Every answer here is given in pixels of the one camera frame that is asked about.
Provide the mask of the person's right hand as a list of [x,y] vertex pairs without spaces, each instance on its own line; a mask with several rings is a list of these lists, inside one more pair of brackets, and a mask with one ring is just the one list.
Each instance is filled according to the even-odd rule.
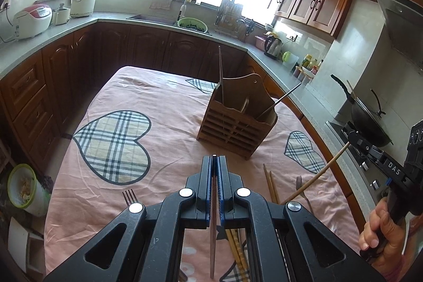
[[358,245],[362,251],[376,248],[379,244],[377,232],[381,231],[387,243],[381,255],[372,263],[372,266],[381,274],[392,274],[402,262],[405,229],[397,225],[388,212],[387,199],[382,198],[369,215],[369,220],[361,232]]

